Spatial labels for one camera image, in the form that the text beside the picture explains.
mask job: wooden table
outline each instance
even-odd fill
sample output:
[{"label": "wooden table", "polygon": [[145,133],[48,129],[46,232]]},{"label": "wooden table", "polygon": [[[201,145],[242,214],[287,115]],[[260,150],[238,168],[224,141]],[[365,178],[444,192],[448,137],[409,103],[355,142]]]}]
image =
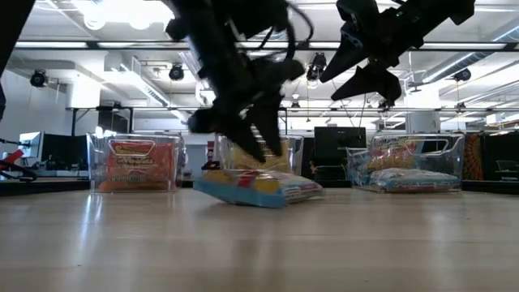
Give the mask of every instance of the wooden table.
[{"label": "wooden table", "polygon": [[517,291],[519,199],[328,190],[282,210],[167,194],[0,198],[16,292]]}]

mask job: air duct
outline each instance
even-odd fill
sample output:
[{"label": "air duct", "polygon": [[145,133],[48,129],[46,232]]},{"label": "air duct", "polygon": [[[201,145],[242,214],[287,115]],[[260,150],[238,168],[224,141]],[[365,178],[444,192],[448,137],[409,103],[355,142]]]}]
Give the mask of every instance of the air duct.
[{"label": "air duct", "polygon": [[[517,42],[519,41],[519,18],[504,25],[500,29],[493,32],[489,37],[491,41],[495,42]],[[422,75],[422,82],[424,84],[434,83],[443,78],[452,76],[457,72],[467,68],[492,56],[494,52],[475,52],[475,53],[459,53],[440,65],[425,71]]]}]

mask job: ceiling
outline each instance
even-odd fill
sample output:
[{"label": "ceiling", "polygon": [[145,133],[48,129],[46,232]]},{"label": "ceiling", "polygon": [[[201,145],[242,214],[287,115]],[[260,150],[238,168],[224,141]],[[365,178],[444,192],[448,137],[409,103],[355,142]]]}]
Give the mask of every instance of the ceiling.
[{"label": "ceiling", "polygon": [[[33,9],[27,25],[25,26],[20,40],[24,41],[165,41],[168,37],[164,33],[164,26],[167,19],[171,16],[171,12],[163,6],[160,1],[142,1],[142,0],[112,0],[118,2],[118,6],[112,8],[110,16],[105,16],[106,21],[100,29],[92,29],[99,24],[96,21],[85,21],[85,17],[91,19],[92,13],[88,13],[90,0],[38,0]],[[386,9],[394,4],[389,0],[378,0],[380,9]],[[343,24],[338,15],[337,9],[333,1],[324,0],[298,0],[297,4],[303,9],[315,25],[315,36],[313,41],[339,41],[339,29]],[[467,20],[461,26],[454,25],[450,20],[441,24],[431,34],[426,37],[426,41],[492,41],[496,31],[506,28],[514,28],[519,26],[519,2],[517,0],[478,0],[476,1],[476,13],[474,17]],[[148,28],[135,29],[135,27],[146,27],[146,24],[130,24],[135,19],[143,19]],[[307,27],[299,17],[292,17],[296,36],[303,39],[307,35]],[[88,68],[90,71],[97,72],[99,75],[107,74],[108,70],[105,66],[101,68],[99,62],[100,52],[54,52],[54,51],[16,51],[13,58],[22,60],[68,60],[76,62],[79,65]],[[154,86],[168,96],[175,105],[182,106],[199,106],[200,103],[195,99],[195,88],[197,84],[196,78],[185,68],[186,77],[182,81],[171,81],[168,78],[168,72],[171,63],[181,62],[178,52],[174,51],[122,51],[118,54],[122,55],[126,60],[138,60],[141,65],[141,73],[146,79],[150,80]],[[314,52],[302,51],[296,54],[296,59],[303,63],[308,63]],[[456,52],[412,52],[406,53],[400,57],[400,65],[392,68],[391,72],[406,81],[412,73],[420,73],[428,71],[433,67],[440,65],[454,55],[462,54]],[[330,60],[333,52],[327,52],[327,60]],[[456,85],[451,80],[440,80],[434,84],[420,88],[427,92],[429,88],[440,91],[440,105],[453,107],[458,101],[469,100],[471,97],[482,92],[492,92],[499,86],[516,81],[519,76],[519,66],[512,66],[514,62],[519,60],[517,53],[498,53],[493,54],[489,58],[485,58],[480,62],[469,66],[473,77],[467,84]],[[301,107],[338,107],[340,103],[333,103],[329,97],[335,91],[336,87],[341,86],[347,81],[353,70],[347,71],[345,74],[339,75],[333,82],[319,84],[317,88],[308,88],[307,81],[304,78],[296,80],[293,83],[287,83],[283,90],[287,98],[285,105],[290,105],[294,99],[294,94],[298,95],[298,101]],[[147,97],[140,91],[135,90],[131,84],[114,84],[123,94],[122,100],[138,100],[142,101]],[[371,105],[377,105],[379,97],[368,94],[366,97],[354,97],[346,102],[348,107],[358,108],[364,105],[364,100],[368,99]],[[514,100],[519,98],[519,88],[506,91],[504,94],[496,94],[490,98],[484,99],[479,103],[474,103],[471,107],[490,107],[494,105],[516,105]],[[397,106],[405,106],[405,98],[399,99]],[[293,116],[304,117],[304,112],[292,113]],[[336,112],[328,113],[327,116],[341,115],[345,113]],[[374,119],[379,118],[377,113],[366,114],[372,115]],[[455,114],[443,114],[445,117],[451,117]],[[483,114],[472,114],[472,118],[477,119]],[[160,114],[158,112],[142,113],[145,118],[165,118],[171,117],[167,113]]]}]

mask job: plastic bin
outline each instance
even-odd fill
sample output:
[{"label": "plastic bin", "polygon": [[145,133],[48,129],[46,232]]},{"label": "plastic bin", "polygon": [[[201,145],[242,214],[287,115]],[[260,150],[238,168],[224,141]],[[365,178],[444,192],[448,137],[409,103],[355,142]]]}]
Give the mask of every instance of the plastic bin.
[{"label": "plastic bin", "polygon": [[217,137],[218,158],[224,170],[275,170],[286,174],[301,175],[302,168],[302,140],[303,137],[283,135],[281,146],[283,155],[277,157],[272,154],[264,140],[256,137],[264,150],[267,162],[260,163],[246,154],[239,146],[223,136]]},{"label": "plastic bin", "polygon": [[369,149],[347,149],[348,178],[371,191],[459,191],[463,150],[461,134],[377,135]]},{"label": "plastic bin", "polygon": [[88,134],[92,192],[172,191],[182,138],[163,135]]}]

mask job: white wall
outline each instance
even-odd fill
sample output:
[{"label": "white wall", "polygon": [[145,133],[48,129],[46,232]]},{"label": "white wall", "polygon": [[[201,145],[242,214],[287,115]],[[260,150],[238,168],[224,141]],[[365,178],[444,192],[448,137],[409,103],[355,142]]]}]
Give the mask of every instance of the white wall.
[{"label": "white wall", "polygon": [[[0,137],[18,141],[19,134],[45,131],[56,135],[71,133],[71,112],[65,111],[67,95],[51,88],[33,88],[29,80],[5,71],[2,86],[6,112],[0,122]],[[0,144],[0,153],[13,152],[14,145]]]}]

